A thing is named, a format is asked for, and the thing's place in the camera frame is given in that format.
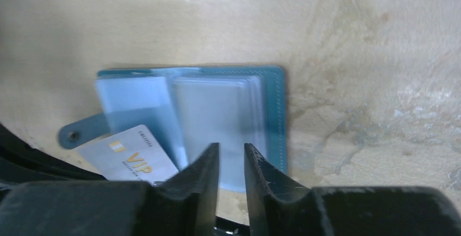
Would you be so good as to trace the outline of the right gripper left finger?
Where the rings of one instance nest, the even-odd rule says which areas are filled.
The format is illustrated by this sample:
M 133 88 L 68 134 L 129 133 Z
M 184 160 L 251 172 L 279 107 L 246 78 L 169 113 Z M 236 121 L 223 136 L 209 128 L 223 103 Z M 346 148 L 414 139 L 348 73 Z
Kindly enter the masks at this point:
M 220 145 L 160 185 L 34 182 L 1 202 L 1 235 L 213 235 Z

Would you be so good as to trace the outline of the blue card holder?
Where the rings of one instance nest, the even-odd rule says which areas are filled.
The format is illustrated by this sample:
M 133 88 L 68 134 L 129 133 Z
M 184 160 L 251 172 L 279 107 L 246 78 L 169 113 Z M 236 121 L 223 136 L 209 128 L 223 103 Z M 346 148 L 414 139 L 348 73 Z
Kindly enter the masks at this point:
M 102 113 L 64 126 L 63 148 L 144 125 L 178 172 L 218 143 L 222 189 L 245 192 L 247 143 L 287 171 L 285 79 L 278 66 L 107 69 L 97 73 L 95 88 Z

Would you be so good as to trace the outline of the white VIP card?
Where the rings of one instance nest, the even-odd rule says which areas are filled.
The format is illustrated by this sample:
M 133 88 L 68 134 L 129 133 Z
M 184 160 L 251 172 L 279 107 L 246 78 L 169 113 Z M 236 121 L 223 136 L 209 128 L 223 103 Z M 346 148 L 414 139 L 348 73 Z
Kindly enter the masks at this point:
M 80 147 L 77 152 L 109 181 L 156 184 L 178 173 L 178 168 L 144 125 Z

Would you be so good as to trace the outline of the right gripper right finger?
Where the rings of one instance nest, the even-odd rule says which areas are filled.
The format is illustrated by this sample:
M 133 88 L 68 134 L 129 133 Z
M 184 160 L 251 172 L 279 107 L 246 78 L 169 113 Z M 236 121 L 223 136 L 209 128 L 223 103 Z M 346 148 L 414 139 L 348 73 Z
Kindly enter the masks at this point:
M 251 235 L 460 235 L 452 202 L 430 187 L 313 187 L 245 144 Z

